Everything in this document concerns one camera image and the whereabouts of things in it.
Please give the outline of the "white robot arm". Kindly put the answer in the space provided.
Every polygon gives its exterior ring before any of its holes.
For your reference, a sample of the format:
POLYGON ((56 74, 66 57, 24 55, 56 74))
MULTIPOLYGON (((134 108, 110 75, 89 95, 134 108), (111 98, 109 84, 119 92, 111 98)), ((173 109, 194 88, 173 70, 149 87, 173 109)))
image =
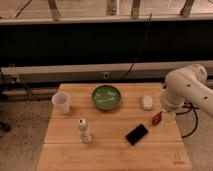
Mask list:
POLYGON ((207 71, 199 64, 169 72, 165 77, 166 89, 160 96, 162 107, 176 111, 188 101, 213 118, 213 90, 205 85, 206 81, 207 71))

